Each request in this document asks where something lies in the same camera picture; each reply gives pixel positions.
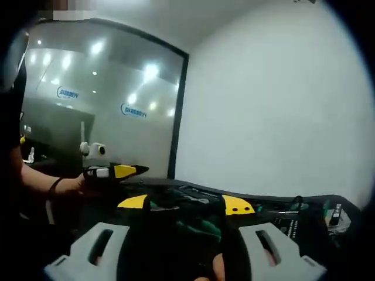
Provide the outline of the person's right hand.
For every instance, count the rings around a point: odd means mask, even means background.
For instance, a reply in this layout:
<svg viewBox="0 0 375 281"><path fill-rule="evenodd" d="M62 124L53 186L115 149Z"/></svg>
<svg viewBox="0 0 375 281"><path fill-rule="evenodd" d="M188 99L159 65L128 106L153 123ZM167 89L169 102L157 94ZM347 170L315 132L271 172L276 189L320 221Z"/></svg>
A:
<svg viewBox="0 0 375 281"><path fill-rule="evenodd" d="M212 268L217 281L225 281L223 254L219 253L213 258Z"/></svg>

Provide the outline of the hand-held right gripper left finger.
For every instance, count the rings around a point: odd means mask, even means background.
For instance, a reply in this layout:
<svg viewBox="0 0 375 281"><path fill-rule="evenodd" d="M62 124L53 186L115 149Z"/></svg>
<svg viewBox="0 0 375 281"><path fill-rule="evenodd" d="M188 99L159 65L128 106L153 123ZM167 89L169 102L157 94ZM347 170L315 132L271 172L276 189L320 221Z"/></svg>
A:
<svg viewBox="0 0 375 281"><path fill-rule="evenodd" d="M44 269L47 280L117 280L120 255L127 238L149 209L146 194L125 199L117 205L125 212L122 224L98 222L62 255Z"/></svg>

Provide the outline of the person's left hand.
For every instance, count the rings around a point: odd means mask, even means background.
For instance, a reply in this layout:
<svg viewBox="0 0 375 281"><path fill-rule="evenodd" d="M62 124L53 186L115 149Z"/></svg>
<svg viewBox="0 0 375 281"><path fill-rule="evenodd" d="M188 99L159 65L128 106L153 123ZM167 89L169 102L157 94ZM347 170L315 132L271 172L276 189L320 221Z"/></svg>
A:
<svg viewBox="0 0 375 281"><path fill-rule="evenodd" d="M81 173L74 179L63 179L60 184L60 191L66 197L87 197L87 185L84 174Z"/></svg>

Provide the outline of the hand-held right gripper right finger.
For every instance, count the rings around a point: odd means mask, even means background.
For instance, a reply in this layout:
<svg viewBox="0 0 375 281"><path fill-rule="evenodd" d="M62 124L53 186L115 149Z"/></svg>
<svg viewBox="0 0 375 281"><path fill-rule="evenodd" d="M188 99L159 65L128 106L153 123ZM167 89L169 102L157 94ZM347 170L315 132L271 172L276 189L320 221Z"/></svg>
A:
<svg viewBox="0 0 375 281"><path fill-rule="evenodd" d="M221 202L226 280L318 280L326 272L275 225L260 223L249 202L229 195Z"/></svg>

